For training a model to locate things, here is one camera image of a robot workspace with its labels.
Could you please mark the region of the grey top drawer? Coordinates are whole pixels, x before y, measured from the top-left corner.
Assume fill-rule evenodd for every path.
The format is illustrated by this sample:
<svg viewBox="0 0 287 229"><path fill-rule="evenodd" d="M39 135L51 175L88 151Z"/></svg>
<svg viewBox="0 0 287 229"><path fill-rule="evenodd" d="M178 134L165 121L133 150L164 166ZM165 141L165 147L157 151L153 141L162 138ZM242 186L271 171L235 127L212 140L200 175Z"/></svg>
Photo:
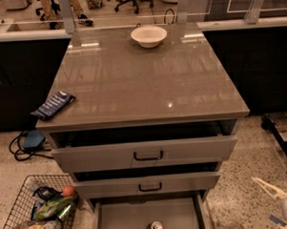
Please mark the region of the grey top drawer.
<svg viewBox="0 0 287 229"><path fill-rule="evenodd" d="M51 154L65 172L90 173L216 163L229 158L236 143L236 125L217 123L214 127L55 135Z"/></svg>

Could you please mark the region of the grey drawer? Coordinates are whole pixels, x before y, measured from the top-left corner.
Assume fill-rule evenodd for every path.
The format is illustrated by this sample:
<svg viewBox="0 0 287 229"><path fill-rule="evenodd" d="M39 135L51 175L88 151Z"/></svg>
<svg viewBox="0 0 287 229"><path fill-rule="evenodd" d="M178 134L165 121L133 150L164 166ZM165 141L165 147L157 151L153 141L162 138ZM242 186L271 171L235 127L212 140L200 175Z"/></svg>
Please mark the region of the grey drawer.
<svg viewBox="0 0 287 229"><path fill-rule="evenodd" d="M214 127L55 135L51 154L65 172L90 173L216 163L229 158L236 143L236 125L217 123Z"/></svg>
<svg viewBox="0 0 287 229"><path fill-rule="evenodd" d="M154 221L164 229L212 229L200 194L135 203L97 202L93 229L150 229Z"/></svg>
<svg viewBox="0 0 287 229"><path fill-rule="evenodd" d="M72 178L79 195L91 199L212 189L219 172L211 165L189 164L72 173Z"/></svg>

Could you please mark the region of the grey middle drawer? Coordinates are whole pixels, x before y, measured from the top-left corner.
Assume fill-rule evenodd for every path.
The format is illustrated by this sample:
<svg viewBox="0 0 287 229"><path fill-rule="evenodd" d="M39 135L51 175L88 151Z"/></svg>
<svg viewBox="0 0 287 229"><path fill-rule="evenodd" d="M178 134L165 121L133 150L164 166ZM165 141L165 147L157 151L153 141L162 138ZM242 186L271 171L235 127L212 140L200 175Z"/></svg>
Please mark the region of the grey middle drawer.
<svg viewBox="0 0 287 229"><path fill-rule="evenodd" d="M189 164L72 173L72 178L79 195L91 199L212 189L219 172L211 165Z"/></svg>

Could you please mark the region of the grey bottom drawer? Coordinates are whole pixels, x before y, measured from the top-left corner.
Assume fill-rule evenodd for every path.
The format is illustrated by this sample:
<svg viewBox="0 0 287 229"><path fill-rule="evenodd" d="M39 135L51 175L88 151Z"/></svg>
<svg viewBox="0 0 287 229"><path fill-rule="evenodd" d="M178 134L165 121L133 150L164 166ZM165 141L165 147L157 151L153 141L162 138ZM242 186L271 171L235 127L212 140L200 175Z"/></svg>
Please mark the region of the grey bottom drawer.
<svg viewBox="0 0 287 229"><path fill-rule="evenodd" d="M200 194L135 203L97 202L93 229L150 229L154 221L164 229L212 229Z"/></svg>

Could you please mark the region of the grey cabinet counter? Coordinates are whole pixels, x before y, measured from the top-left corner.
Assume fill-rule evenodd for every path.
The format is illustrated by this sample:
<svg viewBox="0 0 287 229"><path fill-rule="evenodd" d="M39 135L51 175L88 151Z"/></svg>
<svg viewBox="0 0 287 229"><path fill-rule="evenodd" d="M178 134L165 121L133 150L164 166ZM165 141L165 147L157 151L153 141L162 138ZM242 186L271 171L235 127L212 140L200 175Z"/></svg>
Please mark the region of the grey cabinet counter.
<svg viewBox="0 0 287 229"><path fill-rule="evenodd" d="M42 132L242 118L249 109L195 24L168 26L152 49L132 29L80 31L51 86L76 99Z"/></svg>

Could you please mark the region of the white ceramic bowl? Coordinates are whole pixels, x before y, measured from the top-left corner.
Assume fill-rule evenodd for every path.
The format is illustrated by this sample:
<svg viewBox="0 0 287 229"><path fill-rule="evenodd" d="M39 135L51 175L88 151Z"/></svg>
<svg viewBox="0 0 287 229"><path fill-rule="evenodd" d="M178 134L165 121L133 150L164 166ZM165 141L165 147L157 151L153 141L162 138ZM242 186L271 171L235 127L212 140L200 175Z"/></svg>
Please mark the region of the white ceramic bowl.
<svg viewBox="0 0 287 229"><path fill-rule="evenodd" d="M158 26L143 26L134 29L131 38L141 47L152 49L167 37L167 31Z"/></svg>

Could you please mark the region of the orange fruit in basket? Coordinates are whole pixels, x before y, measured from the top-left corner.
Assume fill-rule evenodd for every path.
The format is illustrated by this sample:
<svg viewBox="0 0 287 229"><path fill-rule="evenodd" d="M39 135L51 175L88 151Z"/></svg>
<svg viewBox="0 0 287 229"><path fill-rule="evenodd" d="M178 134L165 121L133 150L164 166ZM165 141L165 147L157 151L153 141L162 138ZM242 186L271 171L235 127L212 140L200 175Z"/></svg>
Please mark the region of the orange fruit in basket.
<svg viewBox="0 0 287 229"><path fill-rule="evenodd" d="M65 186L62 192L62 196L64 198L71 197L74 194L74 187L72 187L70 184Z"/></svg>

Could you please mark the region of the green chip bag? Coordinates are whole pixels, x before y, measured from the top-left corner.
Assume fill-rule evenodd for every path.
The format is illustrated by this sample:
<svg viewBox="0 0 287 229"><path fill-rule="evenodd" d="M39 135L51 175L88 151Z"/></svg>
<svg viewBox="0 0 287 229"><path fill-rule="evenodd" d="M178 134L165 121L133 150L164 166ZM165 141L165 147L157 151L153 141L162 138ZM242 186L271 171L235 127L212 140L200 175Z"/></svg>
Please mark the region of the green chip bag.
<svg viewBox="0 0 287 229"><path fill-rule="evenodd" d="M72 202L72 198L61 198L61 199L53 199L45 202L41 208L37 210L34 214L34 219L36 221L43 221L46 220L60 211L62 211L67 205Z"/></svg>

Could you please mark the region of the blue snack bag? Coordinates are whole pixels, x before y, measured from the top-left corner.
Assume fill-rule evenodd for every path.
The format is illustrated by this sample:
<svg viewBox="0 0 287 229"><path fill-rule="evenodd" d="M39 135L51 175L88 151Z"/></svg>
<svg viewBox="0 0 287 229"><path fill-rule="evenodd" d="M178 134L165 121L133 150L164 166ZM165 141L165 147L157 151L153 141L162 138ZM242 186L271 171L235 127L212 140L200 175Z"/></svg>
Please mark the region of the blue snack bag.
<svg viewBox="0 0 287 229"><path fill-rule="evenodd" d="M42 106L31 112L31 115L37 116L41 120L50 120L75 99L76 97L74 95L67 92L56 92L48 98Z"/></svg>

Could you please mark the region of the blue foot pedal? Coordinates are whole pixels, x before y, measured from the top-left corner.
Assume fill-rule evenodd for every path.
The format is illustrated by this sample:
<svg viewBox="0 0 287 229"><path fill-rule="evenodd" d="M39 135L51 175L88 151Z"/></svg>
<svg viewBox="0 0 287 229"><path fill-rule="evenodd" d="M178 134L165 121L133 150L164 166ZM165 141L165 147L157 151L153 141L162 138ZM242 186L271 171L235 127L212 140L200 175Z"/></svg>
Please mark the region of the blue foot pedal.
<svg viewBox="0 0 287 229"><path fill-rule="evenodd" d="M39 150L42 148L45 140L46 139L43 134L35 130L30 130L25 138L23 148L26 151Z"/></svg>

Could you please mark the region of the person legs in background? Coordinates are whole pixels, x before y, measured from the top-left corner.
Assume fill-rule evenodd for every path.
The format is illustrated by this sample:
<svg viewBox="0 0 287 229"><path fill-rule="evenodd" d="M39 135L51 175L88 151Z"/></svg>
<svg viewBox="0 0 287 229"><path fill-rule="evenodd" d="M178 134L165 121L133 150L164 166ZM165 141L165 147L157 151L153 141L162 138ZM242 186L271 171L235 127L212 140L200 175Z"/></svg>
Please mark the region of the person legs in background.
<svg viewBox="0 0 287 229"><path fill-rule="evenodd" d="M78 0L58 0L63 13L63 19L72 19L72 14L75 13L77 22L84 26L93 26L93 21L85 15L82 6ZM56 16L51 8L50 0L40 0L41 7L45 13L45 19L49 22L50 30L58 30L59 25L56 22Z"/></svg>

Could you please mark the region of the black rolling cart frame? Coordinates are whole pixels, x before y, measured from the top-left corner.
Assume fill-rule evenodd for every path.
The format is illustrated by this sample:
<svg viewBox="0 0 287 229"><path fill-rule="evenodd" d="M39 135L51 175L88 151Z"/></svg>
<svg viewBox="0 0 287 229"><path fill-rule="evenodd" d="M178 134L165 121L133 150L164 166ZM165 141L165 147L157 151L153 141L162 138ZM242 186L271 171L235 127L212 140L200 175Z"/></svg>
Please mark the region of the black rolling cart frame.
<svg viewBox="0 0 287 229"><path fill-rule="evenodd" d="M274 135L281 151L287 157L287 111L264 114L261 127Z"/></svg>

